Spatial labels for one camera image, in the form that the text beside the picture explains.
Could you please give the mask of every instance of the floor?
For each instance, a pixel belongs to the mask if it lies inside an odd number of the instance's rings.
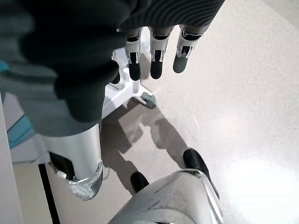
[[[81,202],[50,173],[62,224],[107,223],[131,198],[130,175],[153,182],[195,148],[217,187],[227,224],[299,223],[299,2],[227,0],[182,74],[142,83],[157,107],[131,100],[103,121],[100,193]]]

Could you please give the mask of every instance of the robotic arm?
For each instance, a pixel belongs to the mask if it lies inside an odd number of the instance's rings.
[[[0,88],[17,96],[41,134],[57,175],[83,200],[102,182],[100,132],[114,49],[125,47],[140,78],[140,34],[150,28],[151,76],[162,74],[167,42],[181,25],[173,64],[182,72],[224,0],[0,0]]]

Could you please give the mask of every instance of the cart wheel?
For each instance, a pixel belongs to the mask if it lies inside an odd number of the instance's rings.
[[[131,175],[131,184],[136,193],[149,185],[148,180],[140,172],[135,172]]]
[[[183,159],[184,159],[186,168],[198,169],[198,170],[202,171],[207,176],[217,197],[219,198],[218,191],[211,180],[209,170],[208,170],[204,160],[200,156],[200,154],[193,148],[189,148],[186,151],[184,151]]]
[[[146,106],[149,108],[154,108],[156,106],[156,98],[154,95],[150,95],[147,92],[143,92],[140,98],[146,102]]]

